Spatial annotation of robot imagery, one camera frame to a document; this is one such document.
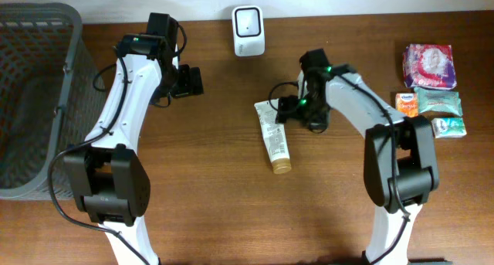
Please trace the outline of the small orange box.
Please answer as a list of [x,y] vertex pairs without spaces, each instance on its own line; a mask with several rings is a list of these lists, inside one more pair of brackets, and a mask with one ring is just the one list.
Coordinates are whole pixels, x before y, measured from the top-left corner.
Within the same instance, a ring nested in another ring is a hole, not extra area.
[[397,93],[395,108],[408,117],[418,116],[418,98],[416,93]]

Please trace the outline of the green wet wipes pack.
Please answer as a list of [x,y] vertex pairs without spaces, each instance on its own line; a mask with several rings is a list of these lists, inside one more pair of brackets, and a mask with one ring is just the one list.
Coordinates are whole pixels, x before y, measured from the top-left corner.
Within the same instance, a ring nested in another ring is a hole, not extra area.
[[441,112],[458,117],[463,116],[459,93],[449,90],[428,90],[415,87],[414,92],[418,100],[418,113]]

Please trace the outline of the red purple tissue pack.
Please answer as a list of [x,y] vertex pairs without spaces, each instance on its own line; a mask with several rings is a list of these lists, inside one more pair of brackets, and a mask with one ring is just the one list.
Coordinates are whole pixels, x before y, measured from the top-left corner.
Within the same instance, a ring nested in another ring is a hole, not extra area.
[[402,67],[407,88],[453,90],[457,86],[451,45],[410,44]]

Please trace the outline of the small teal tissue pack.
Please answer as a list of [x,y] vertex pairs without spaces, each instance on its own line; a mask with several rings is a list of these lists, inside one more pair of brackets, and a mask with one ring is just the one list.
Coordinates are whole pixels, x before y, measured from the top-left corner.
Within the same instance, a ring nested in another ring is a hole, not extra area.
[[431,125],[436,138],[462,138],[467,135],[461,117],[434,118]]

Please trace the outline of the white cream tube gold cap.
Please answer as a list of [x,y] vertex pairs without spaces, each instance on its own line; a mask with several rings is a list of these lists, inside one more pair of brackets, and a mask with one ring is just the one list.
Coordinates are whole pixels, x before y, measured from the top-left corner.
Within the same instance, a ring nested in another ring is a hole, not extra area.
[[288,144],[283,124],[276,123],[278,100],[265,100],[254,104],[262,131],[262,138],[268,152],[272,171],[276,175],[292,169]]

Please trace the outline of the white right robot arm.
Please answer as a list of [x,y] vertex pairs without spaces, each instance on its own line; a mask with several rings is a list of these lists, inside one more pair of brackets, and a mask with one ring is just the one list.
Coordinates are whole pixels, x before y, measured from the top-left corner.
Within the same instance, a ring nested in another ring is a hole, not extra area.
[[350,65],[334,66],[323,49],[304,53],[296,95],[281,97],[276,123],[299,121],[325,131],[340,112],[364,138],[364,186],[375,205],[365,264],[408,264],[414,221],[439,185],[434,133],[426,117],[409,117],[372,91]]

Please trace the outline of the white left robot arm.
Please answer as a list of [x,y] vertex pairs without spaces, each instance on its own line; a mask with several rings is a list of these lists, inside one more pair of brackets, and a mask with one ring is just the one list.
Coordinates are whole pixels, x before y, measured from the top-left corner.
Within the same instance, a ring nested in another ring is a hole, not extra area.
[[145,32],[125,35],[116,45],[115,77],[97,122],[84,142],[57,155],[63,161],[87,229],[107,235],[119,264],[159,264],[144,213],[151,182],[137,156],[149,106],[201,95],[197,67],[179,63],[182,25],[169,14],[152,12]]

